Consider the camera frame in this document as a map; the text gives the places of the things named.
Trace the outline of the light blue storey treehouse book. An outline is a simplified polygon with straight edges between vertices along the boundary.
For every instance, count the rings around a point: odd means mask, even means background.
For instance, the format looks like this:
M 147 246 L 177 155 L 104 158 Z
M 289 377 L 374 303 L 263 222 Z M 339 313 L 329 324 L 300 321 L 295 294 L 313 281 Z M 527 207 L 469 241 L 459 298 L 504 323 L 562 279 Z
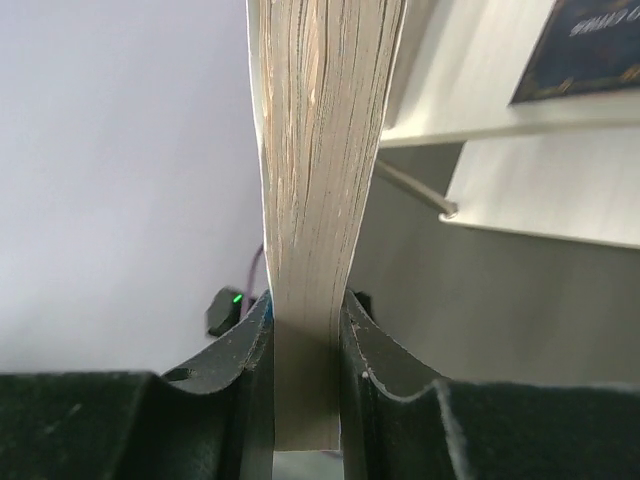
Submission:
M 246 5 L 279 452 L 340 444 L 340 311 L 405 11 L 402 1 Z

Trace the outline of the dark tale of cities book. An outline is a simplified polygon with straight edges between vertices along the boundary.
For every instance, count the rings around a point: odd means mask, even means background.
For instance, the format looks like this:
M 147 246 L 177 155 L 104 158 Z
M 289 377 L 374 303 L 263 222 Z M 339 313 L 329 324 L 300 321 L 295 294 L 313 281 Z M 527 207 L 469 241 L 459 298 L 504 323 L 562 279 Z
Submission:
M 639 3 L 557 1 L 510 103 L 639 86 Z

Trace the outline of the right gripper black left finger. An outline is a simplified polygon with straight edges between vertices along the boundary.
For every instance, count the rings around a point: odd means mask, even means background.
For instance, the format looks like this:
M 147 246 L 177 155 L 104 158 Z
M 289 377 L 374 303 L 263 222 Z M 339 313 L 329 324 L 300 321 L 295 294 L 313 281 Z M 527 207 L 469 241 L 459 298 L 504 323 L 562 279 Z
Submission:
M 274 453 L 272 303 L 164 375 L 5 374 L 5 479 L 268 479 Z

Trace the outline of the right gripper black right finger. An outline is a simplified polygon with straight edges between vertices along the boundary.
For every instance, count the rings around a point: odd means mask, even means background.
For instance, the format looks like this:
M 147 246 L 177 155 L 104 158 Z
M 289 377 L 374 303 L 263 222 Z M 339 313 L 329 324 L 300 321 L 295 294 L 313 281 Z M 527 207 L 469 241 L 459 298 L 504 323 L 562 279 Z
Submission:
M 340 422 L 348 479 L 635 479 L 639 391 L 452 380 L 347 293 Z

